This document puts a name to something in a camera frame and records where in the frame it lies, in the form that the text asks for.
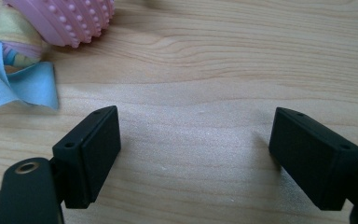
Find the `rope toy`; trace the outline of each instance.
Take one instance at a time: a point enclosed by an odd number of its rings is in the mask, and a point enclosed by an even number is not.
[[[20,101],[58,109],[53,65],[40,62],[44,42],[77,48],[100,36],[113,14],[113,0],[4,0],[0,105]],[[20,71],[8,74],[5,65]]]

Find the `tabletop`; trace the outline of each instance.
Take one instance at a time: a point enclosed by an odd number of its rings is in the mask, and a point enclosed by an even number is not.
[[[269,138],[281,106],[358,145],[358,0],[117,0],[110,23],[91,44],[48,48],[57,111],[0,107],[0,184],[116,105],[122,149],[66,223],[349,223],[351,203],[320,211]]]

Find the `blue cloth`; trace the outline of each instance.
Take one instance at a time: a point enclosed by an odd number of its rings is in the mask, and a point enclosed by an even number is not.
[[[31,105],[58,109],[52,63],[36,63],[7,75],[4,64],[10,65],[15,55],[15,52],[10,52],[4,59],[0,42],[0,105],[23,101]]]

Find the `yellow fabric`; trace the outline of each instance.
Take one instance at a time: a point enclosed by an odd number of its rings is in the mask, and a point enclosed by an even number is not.
[[[18,42],[42,47],[42,37],[22,14],[12,7],[0,10],[0,41]],[[28,58],[17,54],[13,66],[26,67],[37,63],[40,58]]]

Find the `pink ball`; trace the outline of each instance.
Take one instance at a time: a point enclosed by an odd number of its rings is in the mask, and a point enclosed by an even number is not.
[[[3,0],[21,12],[51,45],[89,43],[114,14],[113,0]]]

